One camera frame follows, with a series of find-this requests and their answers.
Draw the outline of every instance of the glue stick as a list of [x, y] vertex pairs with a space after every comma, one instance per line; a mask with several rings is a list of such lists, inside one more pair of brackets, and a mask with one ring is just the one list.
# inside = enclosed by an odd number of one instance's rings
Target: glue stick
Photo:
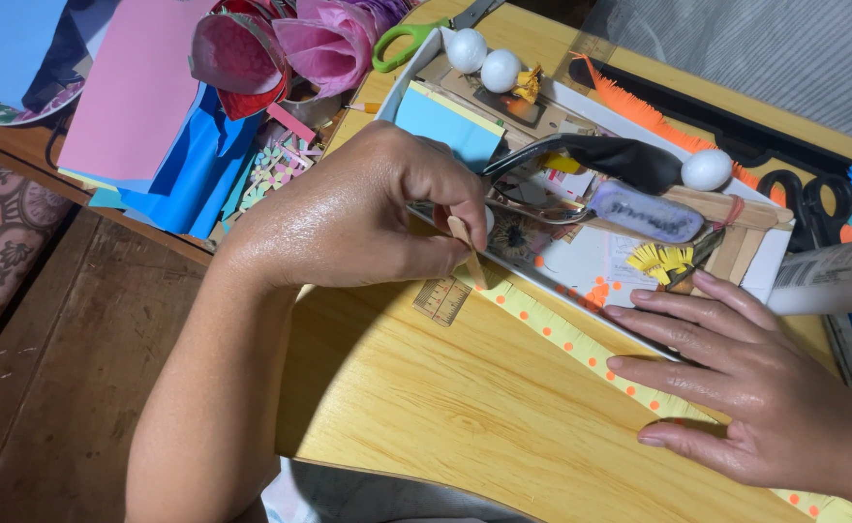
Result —
[[778, 315], [852, 313], [852, 242], [785, 256], [768, 307]]

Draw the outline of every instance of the skin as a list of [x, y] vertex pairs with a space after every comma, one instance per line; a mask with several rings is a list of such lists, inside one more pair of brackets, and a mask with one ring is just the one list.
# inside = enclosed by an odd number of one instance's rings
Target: skin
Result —
[[[264, 521], [278, 472], [274, 425], [300, 286], [357, 287], [448, 275], [469, 249], [408, 233], [409, 200], [465, 221], [487, 246], [484, 189], [447, 147], [377, 122], [251, 208], [223, 240], [141, 414], [130, 451], [127, 521]], [[730, 415], [718, 439], [669, 423], [639, 441], [736, 481], [852, 501], [852, 393], [735, 286], [698, 273], [718, 302], [638, 292], [606, 307], [623, 327], [706, 369], [614, 357], [624, 378]]]

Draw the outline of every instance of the ruler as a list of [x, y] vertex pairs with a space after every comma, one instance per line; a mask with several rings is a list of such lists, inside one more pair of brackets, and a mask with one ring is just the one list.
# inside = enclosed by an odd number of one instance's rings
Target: ruler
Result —
[[559, 62], [558, 68], [555, 69], [555, 74], [551, 78], [587, 96], [593, 89], [591, 73], [583, 60], [575, 60], [578, 56], [574, 53], [587, 55], [595, 69], [600, 71], [604, 64], [610, 61], [610, 57], [613, 56], [616, 49], [616, 44], [605, 38], [589, 32], [578, 31], [578, 36], [575, 37], [575, 41], [568, 48], [568, 53], [565, 53], [562, 57], [562, 61]]
[[413, 308], [443, 327], [449, 327], [472, 288], [456, 277], [427, 280], [413, 301]]

